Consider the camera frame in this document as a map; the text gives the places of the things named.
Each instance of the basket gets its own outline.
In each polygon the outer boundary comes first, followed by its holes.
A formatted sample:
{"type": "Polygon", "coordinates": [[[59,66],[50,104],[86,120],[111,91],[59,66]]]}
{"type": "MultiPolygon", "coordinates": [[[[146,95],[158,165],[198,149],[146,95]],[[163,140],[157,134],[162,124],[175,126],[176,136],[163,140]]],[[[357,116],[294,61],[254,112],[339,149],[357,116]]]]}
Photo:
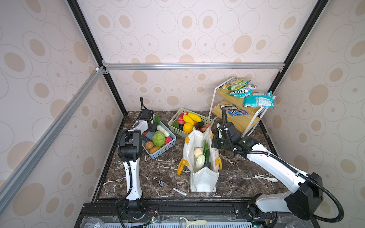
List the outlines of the basket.
{"type": "MultiPolygon", "coordinates": [[[[169,133],[170,133],[170,137],[172,138],[172,140],[164,145],[163,147],[161,147],[158,151],[156,151],[155,153],[153,154],[150,154],[149,151],[150,150],[147,150],[145,148],[145,143],[146,141],[144,141],[142,139],[142,146],[143,146],[143,149],[145,151],[147,151],[148,155],[152,158],[152,159],[156,159],[158,156],[160,156],[161,154],[163,154],[166,150],[170,149],[171,147],[175,146],[175,143],[176,143],[176,136],[164,125],[164,123],[162,121],[160,121],[160,124],[164,129],[166,129],[169,133]]],[[[149,139],[151,139],[152,141],[152,135],[153,135],[154,132],[148,132],[145,136],[149,139]]]]}
{"type": "Polygon", "coordinates": [[[168,126],[169,126],[169,129],[170,129],[170,130],[171,130],[174,134],[179,135],[179,136],[181,136],[181,137],[183,137],[183,138],[186,138],[189,134],[188,134],[188,133],[186,133],[186,132],[184,132],[184,131],[182,131],[182,130],[180,130],[180,129],[178,129],[178,128],[176,128],[176,127],[173,127],[173,126],[172,126],[172,123],[173,123],[173,122],[175,122],[175,121],[177,121],[177,118],[179,117],[179,115],[180,115],[181,113],[184,113],[184,112],[191,112],[191,113],[194,113],[195,115],[200,116],[201,120],[202,120],[205,124],[210,124],[210,126],[212,126],[212,125],[213,125],[213,123],[214,123],[214,120],[209,119],[208,117],[205,117],[205,116],[199,115],[198,113],[195,113],[195,112],[189,111],[189,110],[184,109],[184,108],[180,108],[180,109],[177,111],[177,113],[176,113],[176,114],[172,117],[172,119],[169,121],[168,126]]]}

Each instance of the blue plastic basket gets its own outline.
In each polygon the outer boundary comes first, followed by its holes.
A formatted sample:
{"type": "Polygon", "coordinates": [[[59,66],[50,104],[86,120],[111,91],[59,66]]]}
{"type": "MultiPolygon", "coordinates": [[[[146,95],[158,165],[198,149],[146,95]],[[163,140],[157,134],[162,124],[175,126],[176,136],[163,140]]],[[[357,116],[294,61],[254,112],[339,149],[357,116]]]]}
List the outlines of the blue plastic basket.
{"type": "MultiPolygon", "coordinates": [[[[168,129],[168,128],[164,125],[164,123],[163,123],[162,121],[160,122],[160,125],[161,125],[161,126],[162,126],[165,130],[167,130],[167,131],[170,133],[170,136],[171,136],[172,140],[171,140],[168,144],[166,144],[166,145],[164,145],[163,147],[161,147],[158,151],[156,151],[156,152],[155,152],[155,153],[153,153],[153,154],[150,154],[150,153],[149,153],[149,151],[150,151],[150,150],[147,150],[147,149],[145,148],[145,143],[146,143],[146,141],[142,140],[142,146],[143,146],[144,150],[145,150],[145,151],[147,151],[148,155],[150,155],[152,159],[156,159],[158,156],[160,156],[160,155],[161,155],[161,154],[163,154],[166,150],[170,149],[171,147],[175,146],[175,144],[176,144],[176,136],[175,136],[175,135],[174,135],[174,134],[170,131],[170,129],[168,129]]],[[[154,133],[154,132],[148,132],[148,133],[146,134],[146,137],[147,137],[147,138],[149,138],[149,139],[151,139],[151,141],[152,141],[152,135],[153,135],[153,133],[154,133]]]]}

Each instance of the brown marble surface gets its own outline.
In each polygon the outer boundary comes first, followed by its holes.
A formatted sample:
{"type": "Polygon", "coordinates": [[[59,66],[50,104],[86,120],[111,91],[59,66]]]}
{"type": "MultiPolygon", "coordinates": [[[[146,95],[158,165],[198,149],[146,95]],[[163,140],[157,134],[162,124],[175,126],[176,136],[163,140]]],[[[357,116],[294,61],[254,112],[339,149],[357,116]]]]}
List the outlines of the brown marble surface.
{"type": "MultiPolygon", "coordinates": [[[[208,116],[209,114],[208,111],[196,112],[203,116],[208,116]]],[[[175,111],[157,111],[156,113],[159,114],[161,121],[167,126],[175,111]]],[[[125,127],[131,126],[138,114],[139,111],[129,112],[125,127]]],[[[214,134],[218,133],[216,128],[218,122],[220,122],[219,118],[215,120],[212,128],[214,134]]],[[[259,126],[251,136],[270,150],[259,126]]],[[[252,178],[254,175],[264,174],[267,174],[264,177],[273,177],[256,163],[240,155],[233,159],[228,159],[224,156],[225,151],[220,150],[223,167],[219,171],[219,178],[216,184],[217,192],[190,192],[190,171],[185,167],[181,175],[176,173],[178,164],[183,157],[183,147],[184,138],[176,135],[176,145],[160,155],[156,160],[153,160],[146,151],[143,151],[139,164],[139,173],[144,197],[247,197],[254,196],[257,193],[275,194],[287,191],[287,188],[280,181],[273,183],[261,178],[252,178]],[[163,188],[158,185],[159,180],[166,182],[167,186],[163,188]],[[187,196],[175,192],[172,188],[186,192],[187,196]]],[[[231,155],[232,153],[227,151],[227,156],[230,157],[231,155]]],[[[126,175],[123,169],[119,170],[116,168],[119,160],[118,153],[114,153],[100,198],[119,198],[125,195],[127,189],[126,175]]]]}

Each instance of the vegetable peeler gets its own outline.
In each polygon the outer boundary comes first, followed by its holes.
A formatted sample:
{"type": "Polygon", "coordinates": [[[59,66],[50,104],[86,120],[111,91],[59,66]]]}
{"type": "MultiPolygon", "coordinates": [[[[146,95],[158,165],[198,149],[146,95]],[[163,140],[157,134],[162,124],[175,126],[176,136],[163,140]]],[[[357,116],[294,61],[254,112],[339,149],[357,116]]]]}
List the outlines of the vegetable peeler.
{"type": "Polygon", "coordinates": [[[186,227],[188,228],[190,225],[206,225],[207,221],[206,220],[195,220],[195,221],[189,221],[187,220],[185,217],[180,217],[180,228],[183,228],[183,219],[185,219],[186,222],[186,227]]]}

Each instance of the fork head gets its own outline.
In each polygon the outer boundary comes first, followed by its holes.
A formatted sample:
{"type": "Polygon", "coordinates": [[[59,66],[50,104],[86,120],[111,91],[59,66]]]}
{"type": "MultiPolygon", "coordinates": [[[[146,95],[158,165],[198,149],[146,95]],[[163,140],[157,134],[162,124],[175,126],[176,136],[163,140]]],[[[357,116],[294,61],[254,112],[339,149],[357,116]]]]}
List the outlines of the fork head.
{"type": "Polygon", "coordinates": [[[163,181],[158,181],[158,184],[161,185],[162,187],[166,187],[166,183],[163,181]]]}

